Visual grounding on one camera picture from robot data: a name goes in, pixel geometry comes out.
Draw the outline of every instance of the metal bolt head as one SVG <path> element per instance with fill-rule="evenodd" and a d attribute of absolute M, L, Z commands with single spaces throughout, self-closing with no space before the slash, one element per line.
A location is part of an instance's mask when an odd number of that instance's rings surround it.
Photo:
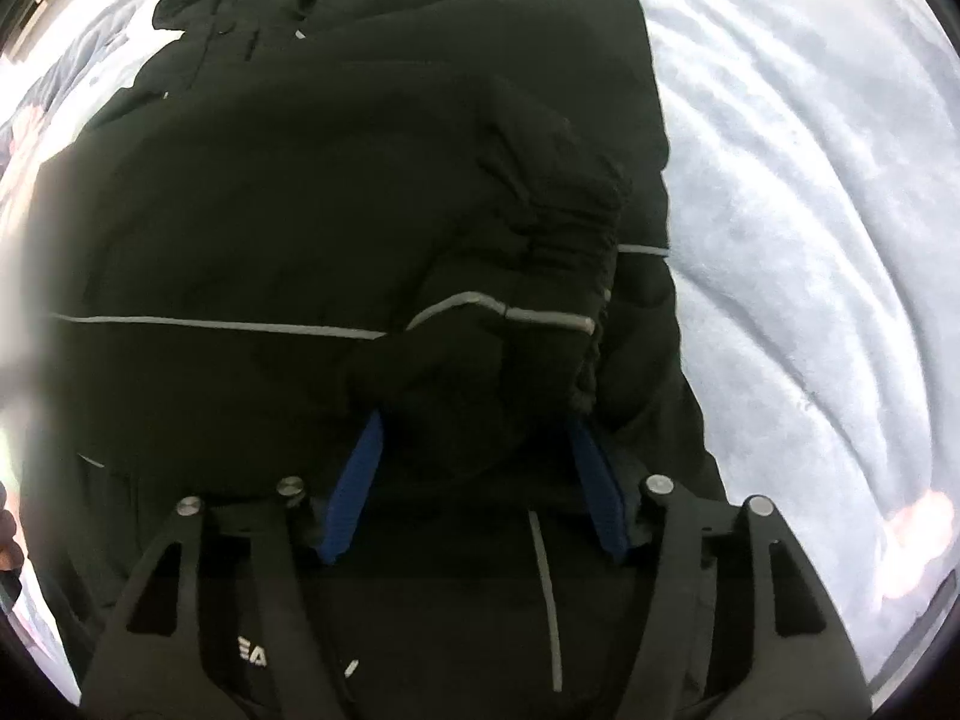
<path fill-rule="evenodd" d="M 277 492 L 284 498 L 293 498 L 304 491 L 304 480 L 299 476 L 286 476 L 277 482 Z"/>
<path fill-rule="evenodd" d="M 647 490 L 657 495 L 669 495 L 673 493 L 673 480 L 664 474 L 655 473 L 647 477 Z"/>
<path fill-rule="evenodd" d="M 750 511 L 758 517 L 769 517 L 774 512 L 774 502 L 763 495 L 755 495 L 750 499 Z"/>
<path fill-rule="evenodd" d="M 196 495 L 188 495 L 176 504 L 176 513 L 181 517 L 192 517 L 193 514 L 203 509 L 203 501 Z"/>

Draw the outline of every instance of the white blanket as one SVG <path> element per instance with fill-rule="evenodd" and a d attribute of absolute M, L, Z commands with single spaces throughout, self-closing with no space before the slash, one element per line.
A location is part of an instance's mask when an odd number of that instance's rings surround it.
<path fill-rule="evenodd" d="M 958 562 L 960 60 L 917 0 L 640 1 L 707 446 L 731 500 L 784 512 L 872 678 Z M 37 154 L 173 37 L 153 4 Z"/>

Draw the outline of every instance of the reflective piping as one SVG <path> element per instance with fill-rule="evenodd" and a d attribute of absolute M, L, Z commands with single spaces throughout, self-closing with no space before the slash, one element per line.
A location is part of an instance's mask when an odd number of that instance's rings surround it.
<path fill-rule="evenodd" d="M 175 317 L 69 317 L 51 314 L 54 319 L 78 324 L 167 324 L 177 327 L 205 327 L 212 330 L 247 330 L 253 333 L 284 333 L 290 336 L 330 336 L 331 338 L 363 338 L 373 341 L 385 336 L 373 330 L 355 327 L 325 327 L 311 324 L 271 324 L 269 322 L 218 322 L 216 319 L 176 319 Z"/>
<path fill-rule="evenodd" d="M 550 324 L 554 327 L 580 330 L 589 336 L 592 336 L 596 329 L 596 322 L 590 317 L 583 317 L 580 314 L 565 314 L 562 311 L 531 311 L 526 308 L 512 308 L 507 310 L 507 319 L 513 319 L 515 322 Z"/>
<path fill-rule="evenodd" d="M 560 657 L 560 623 L 557 621 L 557 601 L 553 597 L 553 581 L 550 579 L 550 565 L 546 560 L 544 534 L 539 528 L 536 512 L 527 512 L 530 517 L 530 533 L 534 536 L 536 568 L 541 575 L 541 586 L 546 601 L 546 625 L 550 632 L 550 670 L 553 675 L 553 692 L 563 692 L 563 659 Z"/>
<path fill-rule="evenodd" d="M 480 306 L 489 311 L 500 314 L 513 322 L 529 322 L 531 324 L 547 324 L 553 327 L 563 327 L 568 330 L 579 330 L 592 336 L 596 329 L 596 322 L 582 314 L 567 314 L 562 311 L 533 311 L 525 308 L 508 308 L 496 298 L 483 293 L 458 293 L 449 298 L 440 300 L 425 308 L 416 317 L 410 320 L 407 330 L 413 330 L 426 322 L 430 317 L 458 306 Z M 373 330 L 359 330 L 355 327 L 328 327 L 309 324 L 274 324 L 270 322 L 220 322 L 217 319 L 176 319 L 175 317 L 70 317 L 68 314 L 51 314 L 54 319 L 63 322 L 78 324 L 165 324 L 177 327 L 205 327 L 214 330 L 246 330 L 254 333 L 284 333 L 295 336 L 328 336 L 331 338 L 363 338 L 374 341 L 382 338 L 386 333 Z"/>
<path fill-rule="evenodd" d="M 98 469 L 105 469 L 105 468 L 107 467 L 107 466 L 104 466 L 103 463 L 98 463 L 98 462 L 95 461 L 95 460 L 90 460 L 86 455 L 80 455 L 79 452 L 77 453 L 77 456 L 78 456 L 81 460 L 87 461 L 87 462 L 90 463 L 92 466 L 97 466 Z"/>
<path fill-rule="evenodd" d="M 654 254 L 658 257 L 669 257 L 670 250 L 660 247 L 645 247 L 640 244 L 620 244 L 616 250 L 621 254 Z"/>
<path fill-rule="evenodd" d="M 510 319 L 513 322 L 530 322 L 531 324 L 549 324 L 553 327 L 563 327 L 568 330 L 579 330 L 582 333 L 592 336 L 596 323 L 590 317 L 584 317 L 580 314 L 567 314 L 562 311 L 533 311 L 526 308 L 509 308 L 505 303 L 501 303 L 496 298 L 491 298 L 483 293 L 459 293 L 459 295 L 450 295 L 439 303 L 425 308 L 416 317 L 410 320 L 407 330 L 413 330 L 419 324 L 423 324 L 430 317 L 445 312 L 458 306 L 480 306 L 489 309 Z"/>
<path fill-rule="evenodd" d="M 439 303 L 434 303 L 432 306 L 423 309 L 416 317 L 410 320 L 410 324 L 407 325 L 407 330 L 413 330 L 417 325 L 423 324 L 427 319 L 430 319 L 430 317 L 435 317 L 437 314 L 445 312 L 447 309 L 456 308 L 457 306 L 480 306 L 481 308 L 497 312 L 501 317 L 507 313 L 506 304 L 501 303 L 496 298 L 491 298 L 489 295 L 484 295 L 483 293 L 458 293 L 457 295 L 450 295 L 446 300 L 440 300 Z"/>

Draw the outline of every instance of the bed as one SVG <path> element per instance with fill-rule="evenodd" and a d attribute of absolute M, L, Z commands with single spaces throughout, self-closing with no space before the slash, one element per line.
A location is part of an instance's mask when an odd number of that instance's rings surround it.
<path fill-rule="evenodd" d="M 13 285 L 37 167 L 178 37 L 150 26 L 157 0 L 93 1 L 52 65 L 0 64 L 0 360 L 30 346 Z M 879 704 L 958 592 L 960 58 L 923 0 L 640 2 L 707 448 L 731 501 L 782 510 Z M 27 410 L 3 416 L 14 492 Z M 18 619 L 75 700 L 29 568 L 25 589 Z"/>

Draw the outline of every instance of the black jacket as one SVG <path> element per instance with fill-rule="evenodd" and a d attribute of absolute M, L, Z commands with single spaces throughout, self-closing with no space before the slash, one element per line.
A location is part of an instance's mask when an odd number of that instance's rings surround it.
<path fill-rule="evenodd" d="M 176 500 L 329 490 L 374 409 L 371 521 L 453 495 L 582 517 L 572 413 L 723 498 L 640 253 L 667 245 L 667 143 L 637 0 L 162 0 L 154 23 L 185 34 L 44 168 L 29 225 L 49 375 L 23 517 L 80 675 Z M 539 712 L 504 701 L 483 712 Z"/>

